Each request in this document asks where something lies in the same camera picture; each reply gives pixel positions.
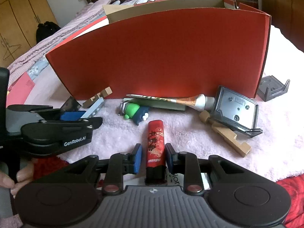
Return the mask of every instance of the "red cylindrical tube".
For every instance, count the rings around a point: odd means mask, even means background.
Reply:
[[[164,184],[165,171],[164,124],[162,120],[154,120],[148,124],[146,184]]]

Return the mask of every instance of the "green toy figure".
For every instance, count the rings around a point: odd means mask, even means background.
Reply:
[[[125,114],[124,118],[131,118],[133,122],[138,126],[141,121],[146,121],[149,117],[149,107],[148,106],[139,106],[138,104],[131,102],[122,102],[120,104],[121,113]]]

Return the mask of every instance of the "black bag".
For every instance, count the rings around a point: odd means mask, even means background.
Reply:
[[[44,24],[39,24],[38,29],[36,31],[36,42],[39,43],[40,41],[59,31],[60,29],[61,27],[55,24],[54,22],[47,21]]]

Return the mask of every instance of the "wooden block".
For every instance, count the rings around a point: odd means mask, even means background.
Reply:
[[[211,128],[213,131],[219,133],[224,138],[224,140],[230,146],[232,146],[242,157],[245,157],[249,153],[251,149],[250,145],[248,145],[246,142],[240,144],[236,140],[237,134],[233,132],[230,128],[227,128],[226,126],[218,122],[213,122]]]
[[[200,120],[201,120],[203,123],[205,123],[205,124],[207,124],[208,118],[209,118],[209,117],[210,117],[210,114],[209,114],[209,112],[206,111],[206,110],[202,111],[202,112],[199,114]]]
[[[230,128],[224,126],[223,124],[209,119],[210,114],[208,111],[202,111],[199,114],[199,118],[204,124],[211,123],[212,130],[220,134],[224,138],[224,141],[226,141],[230,146],[232,146],[242,157],[245,157],[249,153],[251,149],[250,145],[248,145],[246,142],[243,142],[242,144],[239,143],[236,140],[237,134],[235,132],[233,132]]]
[[[106,89],[101,91],[101,96],[105,98],[106,96],[110,95],[112,93],[112,90],[110,87],[107,87]]]
[[[110,87],[107,87],[106,89],[102,90],[100,93],[96,94],[94,97],[89,98],[87,101],[85,101],[82,104],[83,108],[89,108],[91,107],[100,97],[105,98],[106,96],[110,95],[112,93],[112,90]]]

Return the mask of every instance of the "black circular pad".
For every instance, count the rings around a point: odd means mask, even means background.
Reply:
[[[234,193],[235,199],[247,206],[262,206],[269,201],[270,195],[267,190],[256,186],[243,186]]]
[[[291,200],[283,187],[268,182],[217,183],[209,192],[208,203],[215,213],[233,224],[274,226],[286,218]]]
[[[16,195],[21,220],[34,226],[64,226],[82,220],[98,202],[90,184],[29,183]]]

